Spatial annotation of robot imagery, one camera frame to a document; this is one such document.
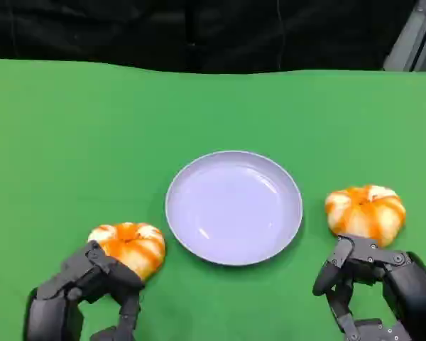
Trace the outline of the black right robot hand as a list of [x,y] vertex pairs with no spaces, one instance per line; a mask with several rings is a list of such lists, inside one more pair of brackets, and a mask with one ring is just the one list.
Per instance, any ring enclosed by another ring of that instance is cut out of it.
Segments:
[[[357,320],[349,308],[354,284],[381,283],[396,322]],[[426,340],[426,266],[411,251],[378,247],[375,239],[340,234],[315,280],[314,296],[326,296],[345,340]]]

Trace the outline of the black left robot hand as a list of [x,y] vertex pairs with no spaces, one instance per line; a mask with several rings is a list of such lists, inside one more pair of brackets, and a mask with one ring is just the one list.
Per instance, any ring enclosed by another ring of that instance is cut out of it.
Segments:
[[144,287],[135,272],[106,255],[98,242],[88,242],[62,263],[57,274],[30,292],[23,339],[79,340],[84,321],[79,304],[110,295],[120,305],[119,321],[90,339],[133,340]]

